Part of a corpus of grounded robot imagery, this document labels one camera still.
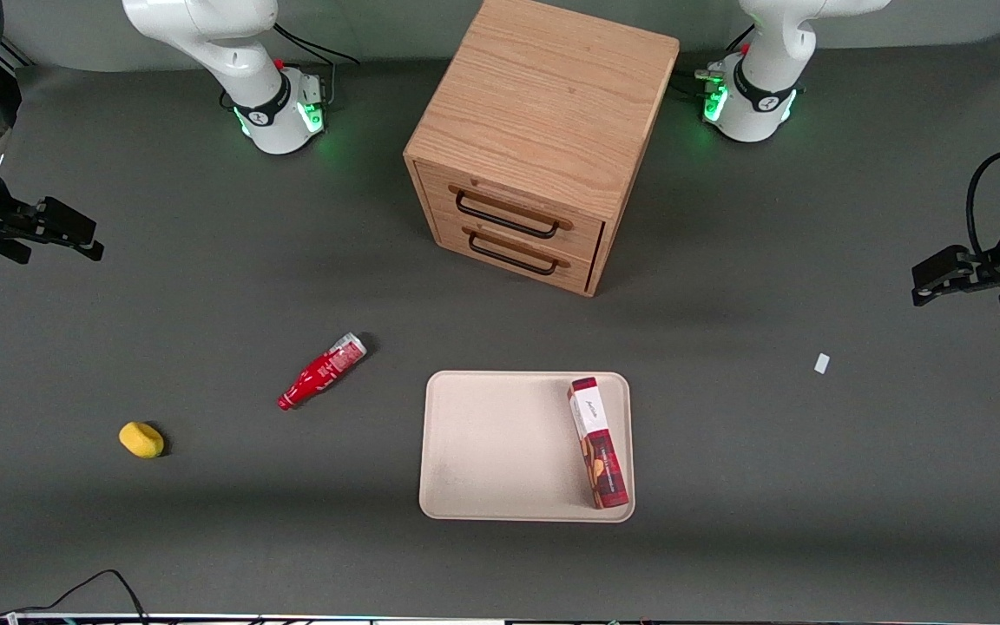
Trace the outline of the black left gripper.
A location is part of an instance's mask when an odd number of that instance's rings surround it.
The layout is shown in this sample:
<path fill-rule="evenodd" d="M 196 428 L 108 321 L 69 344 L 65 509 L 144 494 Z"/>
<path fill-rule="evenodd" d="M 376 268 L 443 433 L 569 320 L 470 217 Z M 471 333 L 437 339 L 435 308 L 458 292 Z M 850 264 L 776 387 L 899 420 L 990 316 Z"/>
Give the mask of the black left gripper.
<path fill-rule="evenodd" d="M 1000 237 L 996 245 L 984 248 L 977 238 L 977 226 L 972 224 L 971 246 L 984 280 L 1000 284 Z M 914 307 L 924 307 L 939 297 L 973 292 L 975 256 L 965 246 L 951 245 L 913 266 Z"/>

